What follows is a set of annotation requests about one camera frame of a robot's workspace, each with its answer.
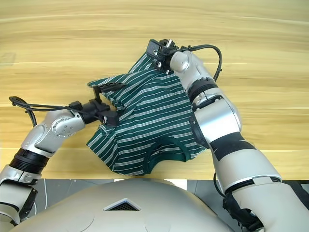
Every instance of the wooden table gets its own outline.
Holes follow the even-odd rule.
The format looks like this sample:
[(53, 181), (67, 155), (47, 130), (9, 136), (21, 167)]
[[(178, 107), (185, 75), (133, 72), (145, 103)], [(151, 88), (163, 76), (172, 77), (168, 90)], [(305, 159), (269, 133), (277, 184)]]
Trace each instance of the wooden table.
[[(67, 105), (93, 97), (86, 83), (126, 73), (149, 39), (213, 44), (218, 84), (243, 118), (243, 135), (284, 179), (309, 179), (309, 2), (305, 0), (0, 0), (0, 168), (31, 129), (8, 97)], [(197, 54), (213, 72), (216, 54)], [(44, 114), (37, 113), (38, 121)], [(46, 178), (117, 178), (85, 143), (97, 123), (67, 140)], [(211, 179), (209, 152), (164, 161), (151, 177)]]

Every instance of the black bracket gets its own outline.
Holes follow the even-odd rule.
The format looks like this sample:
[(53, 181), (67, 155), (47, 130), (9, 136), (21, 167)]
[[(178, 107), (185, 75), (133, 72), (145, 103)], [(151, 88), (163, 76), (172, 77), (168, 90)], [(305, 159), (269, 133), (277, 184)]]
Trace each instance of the black bracket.
[(175, 45), (173, 40), (163, 39), (156, 41), (151, 39), (148, 43), (146, 53), (154, 58), (153, 65), (156, 69), (164, 72), (171, 71), (169, 67), (170, 59), (179, 47)]
[(88, 112), (88, 114), (81, 113), (85, 124), (94, 122), (99, 118), (102, 123), (116, 127), (119, 124), (119, 115), (117, 112), (111, 111), (109, 105), (102, 102), (100, 93), (116, 91), (125, 86), (126, 85), (122, 83), (107, 83), (101, 86), (94, 85), (92, 86), (95, 95), (94, 99), (89, 100), (88, 103), (83, 105), (79, 101), (75, 101), (69, 104), (69, 107), (79, 111)]

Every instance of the green striped shirt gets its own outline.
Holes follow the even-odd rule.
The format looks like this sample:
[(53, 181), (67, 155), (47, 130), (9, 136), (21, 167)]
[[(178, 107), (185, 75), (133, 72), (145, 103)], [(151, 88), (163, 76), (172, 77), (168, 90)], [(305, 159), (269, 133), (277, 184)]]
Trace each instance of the green striped shirt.
[(87, 146), (114, 172), (144, 175), (162, 160), (188, 161), (204, 150), (193, 137), (191, 104), (174, 73), (153, 68), (144, 54), (128, 74), (88, 83), (126, 86), (103, 95), (120, 115), (115, 127), (100, 125)]

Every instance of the white stripe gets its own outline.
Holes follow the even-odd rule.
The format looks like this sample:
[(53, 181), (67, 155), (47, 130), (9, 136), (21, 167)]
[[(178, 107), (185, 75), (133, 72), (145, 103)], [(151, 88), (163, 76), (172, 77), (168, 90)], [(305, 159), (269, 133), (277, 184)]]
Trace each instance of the white stripe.
[(91, 147), (96, 141), (98, 141), (102, 137), (102, 134), (98, 134), (98, 136), (93, 139), (89, 144), (88, 147)]
[[(116, 134), (113, 134), (111, 136), (111, 138), (109, 139), (109, 141), (107, 141), (107, 143), (98, 152), (96, 152), (96, 154), (101, 153), (102, 150), (104, 150), (112, 142), (112, 140), (115, 139), (115, 136), (116, 136)], [(102, 140), (101, 143), (99, 145), (97, 145), (96, 148), (94, 148), (93, 150), (97, 149), (103, 142), (104, 142), (104, 140)]]
[[(182, 95), (182, 96), (180, 96), (180, 97), (177, 97), (177, 98), (170, 99), (170, 100), (168, 100), (168, 101), (165, 101), (164, 103), (168, 103), (168, 102), (175, 101), (175, 100), (177, 100), (177, 99), (183, 99), (183, 98), (185, 98), (186, 101), (189, 103), (188, 97), (187, 97), (187, 96), (184, 96), (184, 95)], [(139, 110), (147, 109), (147, 108), (149, 108), (149, 107), (153, 108), (153, 107), (155, 107), (155, 106), (157, 106), (157, 105), (161, 105), (161, 104), (162, 104), (162, 103), (160, 102), (160, 103), (155, 104), (155, 105), (148, 105), (148, 106), (146, 106), (146, 107), (136, 109), (135, 112), (136, 112), (136, 111), (139, 111)]]
[[(182, 86), (181, 86), (181, 87), (176, 87), (174, 90), (177, 90), (177, 89), (183, 89), (183, 87), (182, 87)], [(152, 99), (150, 99), (150, 100), (145, 100), (145, 101), (143, 101), (144, 98), (148, 98), (148, 97), (151, 97), (151, 96), (153, 96), (153, 95), (158, 95), (158, 94), (161, 94), (161, 92), (156, 92), (156, 93), (153, 93), (153, 94), (150, 94), (150, 95), (145, 95), (145, 96), (141, 97), (141, 98), (139, 99), (139, 103), (137, 103), (136, 106), (145, 105), (144, 102), (147, 102), (147, 104), (148, 104), (148, 103), (152, 103), (152, 102), (157, 102), (157, 101), (160, 101), (160, 100), (169, 98), (171, 95), (183, 94), (183, 91), (181, 90), (181, 93), (176, 92), (176, 93), (171, 93), (171, 94), (165, 94), (165, 95), (163, 95), (163, 96), (161, 95), (161, 96), (158, 97), (158, 98), (152, 98)]]
[(148, 65), (146, 66), (145, 70), (149, 69), (151, 65), (152, 65), (152, 63), (148, 64)]
[(145, 66), (151, 59), (152, 59), (151, 57), (147, 56), (145, 63), (139, 67), (138, 71), (144, 71), (145, 69), (143, 69), (143, 66)]
[(130, 110), (129, 112), (126, 112), (124, 115), (121, 115), (119, 117), (119, 121), (121, 122), (122, 119), (126, 118), (128, 115), (130, 115), (132, 112), (134, 111), (134, 109)]
[[(118, 145), (116, 145), (114, 147), (114, 150), (112, 151), (112, 154), (115, 153), (115, 150), (118, 149)], [(118, 156), (115, 156), (115, 158), (113, 159), (113, 161), (111, 162), (111, 164), (108, 166), (109, 168), (111, 168), (112, 164), (115, 162), (115, 159), (118, 158)]]
[(171, 118), (174, 118), (174, 117), (178, 117), (178, 116), (182, 116), (182, 115), (185, 115), (185, 114), (189, 114), (190, 112), (192, 112), (191, 109), (183, 111), (183, 112), (180, 112), (178, 114), (168, 115), (168, 116), (161, 117), (161, 118), (158, 118), (158, 119), (155, 119), (155, 120), (152, 120), (152, 121), (148, 121), (148, 122), (144, 122), (144, 123), (141, 123), (141, 124), (138, 124), (138, 125), (134, 125), (134, 126), (131, 126), (131, 127), (124, 128), (124, 129), (120, 129), (120, 130), (117, 131), (117, 134), (118, 133), (122, 133), (122, 132), (124, 132), (126, 130), (128, 131), (128, 130), (131, 130), (131, 129), (136, 129), (136, 128), (139, 128), (139, 127), (148, 126), (149, 124), (153, 124), (153, 123), (156, 123), (156, 122), (164, 121), (166, 119), (171, 119)]
[(117, 147), (117, 145), (116, 145), (116, 146), (114, 147), (114, 149), (112, 150), (111, 155), (104, 161), (106, 164), (112, 159), (113, 156), (115, 156), (113, 162), (114, 162), (115, 159), (118, 157), (116, 154), (114, 155), (115, 150), (116, 150), (117, 148), (118, 148), (118, 147)]
[[(137, 95), (134, 95), (134, 98), (132, 98), (131, 100), (129, 100), (128, 102), (126, 102), (125, 103), (125, 106), (127, 106), (128, 104), (130, 104), (137, 96), (139, 96), (140, 94), (142, 94), (143, 92), (145, 92), (145, 87), (147, 86), (147, 85), (151, 85), (151, 84), (156, 84), (156, 82), (154, 82), (153, 81), (154, 79), (153, 79), (153, 77), (152, 78), (149, 78), (149, 80), (147, 80), (145, 83), (143, 83), (142, 84), (142, 86), (143, 86), (143, 89), (140, 91), (140, 92), (138, 92), (138, 94)], [(167, 81), (167, 82), (165, 82), (165, 83), (157, 83), (158, 85), (156, 86), (156, 88), (158, 89), (158, 88), (162, 88), (161, 87), (161, 85), (164, 85), (164, 87), (166, 86), (166, 84), (168, 83), (168, 82), (171, 82), (171, 81)], [(132, 94), (134, 94), (134, 92), (132, 92), (131, 94), (129, 94), (128, 96), (126, 96), (125, 98), (123, 98), (122, 99), (122, 101), (124, 101), (126, 98), (128, 98), (128, 97), (131, 97), (131, 95)]]
[[(150, 70), (150, 71), (148, 71), (148, 72), (142, 73), (141, 75), (139, 75), (139, 76), (137, 76), (137, 77), (134, 77), (134, 79), (132, 79), (131, 81), (129, 81), (129, 82), (127, 82), (127, 83), (126, 83), (125, 81), (123, 81), (123, 83), (125, 83), (125, 84), (130, 84), (132, 81), (135, 81), (136, 79), (140, 78), (141, 76), (147, 75), (147, 74), (149, 74), (149, 73), (151, 73), (151, 72), (153, 72), (153, 70)], [(133, 75), (135, 75), (135, 73), (133, 73), (133, 74), (131, 74), (130, 76), (128, 76), (127, 79), (130, 78), (130, 77), (133, 76)], [(146, 77), (144, 77), (143, 79), (141, 79), (140, 81), (138, 81), (137, 83), (131, 85), (131, 86), (128, 87), (128, 88), (125, 88), (125, 90), (122, 91), (121, 94), (120, 94), (119, 96), (117, 96), (117, 98), (122, 97), (124, 94), (126, 94), (126, 93), (129, 92), (130, 90), (134, 89), (136, 86), (138, 86), (140, 83), (142, 83), (142, 82), (143, 82), (145, 79), (147, 79), (147, 78), (149, 78), (149, 77), (146, 76)]]
[[(178, 133), (178, 132), (181, 132), (181, 131), (187, 131), (187, 130), (190, 130), (189, 128), (185, 128), (185, 129), (181, 129), (181, 130), (175, 130), (175, 131), (171, 131), (171, 132), (168, 132), (167, 134), (165, 134), (166, 137), (173, 137), (172, 135), (170, 136), (170, 134), (175, 134), (175, 133)], [(162, 137), (161, 135), (157, 136), (157, 137), (154, 137), (154, 138), (150, 138), (150, 139), (147, 139), (147, 140), (143, 140), (142, 142), (138, 143), (138, 144), (144, 144), (145, 142), (149, 141), (149, 140), (155, 140), (159, 137)]]
[(138, 146), (138, 147), (135, 147), (133, 149), (129, 149), (129, 150), (121, 150), (119, 151), (119, 156), (122, 156), (123, 154), (126, 154), (126, 153), (131, 153), (131, 152), (136, 152), (136, 151), (139, 151), (139, 150), (143, 150), (145, 148), (149, 148), (153, 145), (153, 143), (151, 144), (147, 144), (147, 145), (144, 145), (144, 146)]
[[(176, 123), (177, 121), (183, 121), (183, 118), (180, 118), (180, 119), (177, 119), (177, 120), (173, 120), (173, 123)], [(154, 126), (154, 127), (150, 127), (150, 128), (145, 128), (145, 129), (142, 129), (142, 130), (136, 130), (132, 133), (125, 133), (125, 134), (121, 134), (121, 135), (118, 135), (118, 139), (124, 137), (124, 136), (132, 136), (134, 135), (135, 133), (139, 133), (139, 132), (142, 132), (142, 131), (148, 131), (148, 130), (151, 130), (151, 129), (154, 129), (156, 127), (163, 127), (164, 125), (170, 125), (170, 121), (166, 122), (166, 123), (163, 123), (163, 124), (160, 124), (160, 125), (157, 125), (157, 126)]]
[(129, 174), (126, 174), (126, 175), (141, 175), (141, 174), (144, 174), (143, 170), (138, 171), (138, 172), (132, 172), (132, 173), (129, 173)]
[[(181, 110), (181, 109), (185, 109), (185, 108), (188, 108), (188, 106), (185, 106), (185, 107), (182, 107), (182, 108), (178, 108), (178, 109), (172, 110), (172, 111), (170, 111), (170, 112), (174, 112), (174, 111)], [(167, 113), (159, 113), (159, 114), (157, 114), (157, 115), (153, 115), (153, 116), (150, 116), (150, 117), (144, 117), (144, 118), (142, 118), (142, 119), (135, 119), (134, 121), (128, 122), (128, 123), (124, 123), (124, 124), (122, 124), (121, 126), (130, 125), (130, 124), (136, 125), (137, 122), (139, 122), (139, 121), (144, 121), (144, 120), (149, 119), (149, 118), (152, 118), (152, 117), (158, 118), (159, 115), (166, 115), (166, 114), (167, 114)]]
[(160, 132), (163, 132), (163, 131), (167, 131), (169, 129), (174, 129), (176, 127), (181, 127), (181, 126), (185, 126), (185, 125), (188, 125), (188, 124), (189, 124), (189, 122), (183, 122), (183, 123), (180, 123), (180, 124), (177, 124), (177, 125), (172, 125), (170, 127), (162, 128), (160, 130), (152, 131), (150, 133), (146, 133), (146, 134), (143, 134), (143, 135), (137, 135), (135, 137), (131, 137), (131, 138), (127, 138), (127, 139), (120, 139), (120, 140), (118, 140), (118, 143), (130, 142), (130, 141), (133, 141), (135, 139), (144, 138), (144, 137), (149, 136), (149, 135), (157, 134), (157, 133), (160, 133)]
[(135, 118), (135, 117), (139, 117), (139, 116), (143, 116), (143, 115), (147, 115), (147, 114), (151, 114), (151, 113), (154, 113), (154, 112), (157, 112), (157, 111), (160, 111), (160, 110), (164, 110), (164, 109), (167, 109), (168, 108), (171, 108), (171, 107), (174, 107), (174, 106), (179, 106), (179, 105), (182, 105), (184, 103), (188, 103), (188, 100), (183, 100), (183, 101), (180, 101), (180, 102), (176, 102), (174, 104), (171, 104), (171, 105), (168, 105), (168, 106), (162, 106), (162, 107), (159, 107), (159, 108), (155, 108), (153, 110), (149, 110), (149, 111), (146, 111), (146, 112), (143, 112), (143, 113), (138, 113), (138, 114), (133, 114), (131, 115), (130, 117), (128, 117), (128, 119), (132, 119), (132, 118)]
[(142, 167), (142, 166), (143, 166), (143, 164), (140, 165), (140, 166), (138, 166), (138, 167), (134, 167), (134, 168), (126, 168), (126, 169), (117, 170), (117, 172), (125, 171), (125, 170), (131, 170), (131, 169), (135, 169), (135, 168), (140, 168), (140, 167)]
[(177, 135), (174, 135), (173, 137), (174, 138), (182, 138), (182, 137), (189, 136), (189, 135), (192, 135), (192, 132), (188, 132), (188, 133), (185, 133), (185, 134), (177, 134)]
[[(142, 81), (145, 81), (145, 79), (146, 79), (146, 82), (145, 83), (143, 83), (142, 85), (144, 86), (144, 85), (146, 85), (146, 84), (148, 84), (149, 82), (150, 82), (150, 84), (152, 83), (152, 81), (153, 80), (155, 80), (155, 79), (157, 79), (158, 78), (158, 76), (161, 76), (162, 75), (162, 73), (157, 73), (157, 74), (153, 74), (154, 76), (152, 76), (151, 78), (149, 78), (149, 75), (147, 76), (147, 77), (145, 77), (144, 79), (142, 79)], [(168, 75), (168, 76), (165, 76), (165, 78), (166, 78), (166, 80), (168, 80), (170, 77), (173, 77), (174, 75)], [(135, 81), (137, 78), (139, 78), (140, 76), (138, 76), (138, 77), (134, 77), (133, 79), (132, 79), (132, 81)]]
[(127, 107), (132, 101), (134, 101), (136, 98), (138, 98), (140, 95), (146, 93), (146, 92), (150, 92), (150, 91), (153, 91), (153, 90), (160, 90), (160, 93), (164, 93), (166, 88), (171, 88), (171, 87), (175, 87), (175, 86), (180, 86), (180, 83), (174, 83), (174, 84), (171, 84), (169, 86), (160, 86), (158, 88), (158, 86), (154, 86), (152, 88), (146, 88), (146, 89), (143, 89), (141, 90), (138, 94), (136, 94), (133, 98), (131, 98), (127, 103), (125, 103), (125, 107)]
[(140, 103), (137, 103), (136, 106), (145, 105), (145, 104), (155, 102), (155, 101), (159, 101), (159, 100), (162, 100), (162, 99), (168, 98), (168, 97), (173, 97), (173, 96), (175, 96), (177, 94), (181, 94), (181, 93), (185, 93), (183, 88), (180, 91), (177, 91), (177, 92), (174, 92), (174, 93), (169, 93), (169, 94), (166, 94), (166, 95), (158, 97), (158, 98), (154, 98), (154, 99), (150, 99), (150, 100), (146, 100), (146, 101), (141, 101)]
[(130, 165), (130, 164), (134, 164), (134, 163), (140, 163), (140, 162), (142, 162), (143, 160), (144, 160), (144, 157), (143, 157), (143, 158), (140, 158), (140, 159), (130, 160), (130, 161), (127, 161), (127, 162), (116, 163), (114, 166), (115, 166), (115, 167), (126, 166), (126, 165)]
[(100, 153), (96, 153), (96, 155), (97, 155), (97, 156), (100, 156), (100, 155), (104, 152), (105, 154), (101, 157), (101, 159), (103, 159), (107, 154), (109, 154), (109, 152), (110, 152), (111, 149), (114, 149), (114, 148), (115, 148), (116, 145), (117, 145), (117, 141), (114, 140), (113, 143), (112, 143), (112, 146), (110, 147), (110, 149), (108, 149), (107, 151), (102, 151), (102, 152), (100, 152)]
[(134, 70), (145, 60), (145, 58), (147, 57), (147, 54), (145, 54), (137, 63), (136, 65), (134, 65), (132, 67), (132, 69), (130, 70), (130, 73), (133, 73)]

